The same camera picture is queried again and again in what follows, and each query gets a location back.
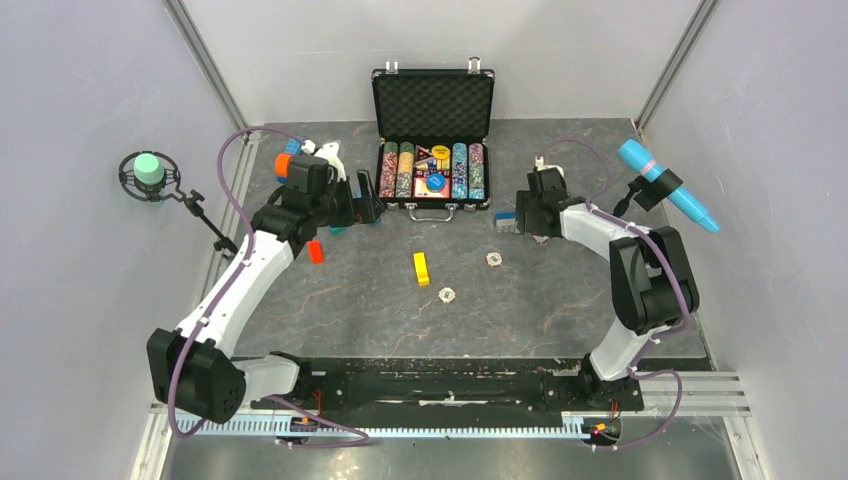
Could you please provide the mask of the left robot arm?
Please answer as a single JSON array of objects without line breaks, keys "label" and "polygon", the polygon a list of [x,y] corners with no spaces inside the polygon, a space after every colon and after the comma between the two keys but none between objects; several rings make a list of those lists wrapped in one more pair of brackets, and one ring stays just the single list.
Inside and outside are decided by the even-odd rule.
[{"label": "left robot arm", "polygon": [[370,173],[357,185],[325,158],[303,155],[287,180],[250,219],[242,245],[215,286],[172,330],[156,329],[146,345],[155,398],[223,424],[244,404],[278,395],[290,407],[306,405],[313,379],[290,354],[236,361],[238,340],[277,278],[323,227],[372,224],[385,210]]}]

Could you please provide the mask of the black poker chip case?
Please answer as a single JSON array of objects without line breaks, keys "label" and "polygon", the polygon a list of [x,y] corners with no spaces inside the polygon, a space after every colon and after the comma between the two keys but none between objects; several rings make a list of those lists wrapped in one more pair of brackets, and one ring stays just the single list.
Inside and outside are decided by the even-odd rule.
[{"label": "black poker chip case", "polygon": [[[443,221],[458,211],[491,205],[490,132],[495,73],[472,56],[464,68],[401,68],[388,61],[371,73],[380,147],[377,195],[389,210],[418,222],[426,209],[443,210]],[[431,154],[435,145],[451,150],[449,160]],[[432,172],[445,188],[428,192]]]}]

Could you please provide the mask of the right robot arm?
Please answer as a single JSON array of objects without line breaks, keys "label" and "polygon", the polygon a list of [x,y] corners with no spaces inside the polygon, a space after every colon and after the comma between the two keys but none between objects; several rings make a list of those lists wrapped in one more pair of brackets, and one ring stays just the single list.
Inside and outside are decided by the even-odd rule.
[{"label": "right robot arm", "polygon": [[563,238],[607,260],[615,318],[601,343],[581,362],[577,392],[602,408],[638,378],[650,346],[687,323],[700,297],[679,232],[649,229],[572,196],[556,168],[534,168],[516,194],[516,230]]}]

